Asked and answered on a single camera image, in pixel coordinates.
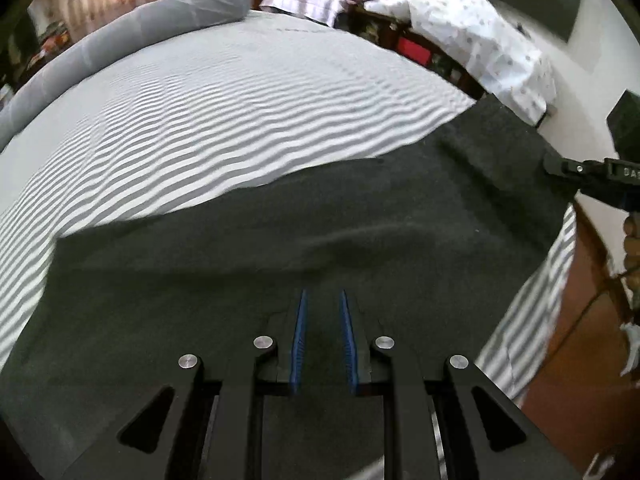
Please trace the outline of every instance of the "red box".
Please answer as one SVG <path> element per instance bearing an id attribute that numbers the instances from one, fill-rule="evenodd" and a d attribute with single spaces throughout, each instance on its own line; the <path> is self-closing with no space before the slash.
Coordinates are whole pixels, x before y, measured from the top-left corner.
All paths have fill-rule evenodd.
<path id="1" fill-rule="evenodd" d="M 407 38 L 400 38 L 398 40 L 398 54 L 402 54 L 422 66 L 426 66 L 431 59 L 430 50 L 427 50 L 423 46 L 420 46 Z"/>

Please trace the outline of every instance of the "striped bedsheet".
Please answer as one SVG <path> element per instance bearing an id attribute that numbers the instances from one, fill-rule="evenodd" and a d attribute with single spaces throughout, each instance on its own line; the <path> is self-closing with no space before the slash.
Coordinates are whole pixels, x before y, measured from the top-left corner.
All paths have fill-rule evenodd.
<path id="1" fill-rule="evenodd" d="M 295 16 L 309 18 L 333 27 L 335 19 L 347 9 L 344 0 L 262 0 L 260 8 L 267 12 L 279 9 Z"/>
<path id="2" fill-rule="evenodd" d="M 117 61 L 12 141 L 52 129 L 62 138 L 0 216 L 0 365 L 38 304 L 57 237 L 377 156 L 472 104 L 396 54 L 282 14 L 251 12 Z M 569 208 L 547 259 L 473 356 L 511 399 L 544 357 L 574 249 Z"/>

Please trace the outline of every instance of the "black bracket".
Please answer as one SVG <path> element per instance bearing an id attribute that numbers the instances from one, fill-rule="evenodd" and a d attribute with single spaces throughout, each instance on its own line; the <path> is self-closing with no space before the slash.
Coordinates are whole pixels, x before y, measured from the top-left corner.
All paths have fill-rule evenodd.
<path id="1" fill-rule="evenodd" d="M 164 384 L 126 408 L 62 480 L 259 480 L 262 396 L 297 391 L 305 323 L 303 291 L 284 322 L 270 322 L 281 325 L 274 337 L 259 335 L 232 352 L 209 412 L 199 398 L 204 364 L 183 355 Z"/>
<path id="2" fill-rule="evenodd" d="M 616 209 L 640 211 L 640 164 L 615 158 L 579 162 L 547 153 L 543 167 L 549 175 L 579 184 L 584 195 Z"/>
<path id="3" fill-rule="evenodd" d="M 443 380 L 425 382 L 420 360 L 377 319 L 340 296 L 347 375 L 357 395 L 385 397 L 385 480 L 571 480 L 580 475 L 472 362 L 452 355 Z"/>

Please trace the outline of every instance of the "metal screw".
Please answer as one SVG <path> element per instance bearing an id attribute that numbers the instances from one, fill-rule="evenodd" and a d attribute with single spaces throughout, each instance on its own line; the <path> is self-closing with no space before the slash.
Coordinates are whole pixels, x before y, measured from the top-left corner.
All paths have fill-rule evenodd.
<path id="1" fill-rule="evenodd" d="M 389 350 L 390 348 L 393 348 L 395 344 L 396 342 L 386 335 L 381 335 L 378 339 L 376 339 L 376 346 L 378 348 L 382 348 L 383 350 Z"/>
<path id="2" fill-rule="evenodd" d="M 254 339 L 254 346 L 261 350 L 269 348 L 273 344 L 273 339 L 268 335 L 261 335 Z"/>
<path id="3" fill-rule="evenodd" d="M 180 368 L 193 368 L 198 364 L 198 358 L 193 354 L 185 354 L 178 359 L 178 364 L 180 365 Z"/>
<path id="4" fill-rule="evenodd" d="M 449 359 L 449 363 L 451 363 L 451 366 L 457 368 L 458 370 L 464 370 L 469 366 L 469 359 L 467 359 L 463 355 L 452 355 L 451 359 Z"/>

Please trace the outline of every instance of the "triangular cutout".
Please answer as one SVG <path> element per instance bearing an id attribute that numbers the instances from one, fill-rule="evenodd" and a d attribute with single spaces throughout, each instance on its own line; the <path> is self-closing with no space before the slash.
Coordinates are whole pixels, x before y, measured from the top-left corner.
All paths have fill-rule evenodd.
<path id="1" fill-rule="evenodd" d="M 524 431 L 486 391 L 476 386 L 471 390 L 471 394 L 474 396 L 491 449 L 497 452 L 504 451 L 526 441 L 527 436 Z"/>
<path id="2" fill-rule="evenodd" d="M 164 388 L 154 400 L 129 425 L 122 430 L 118 440 L 124 446 L 134 447 L 145 453 L 158 448 L 164 421 L 174 401 L 174 389 Z"/>

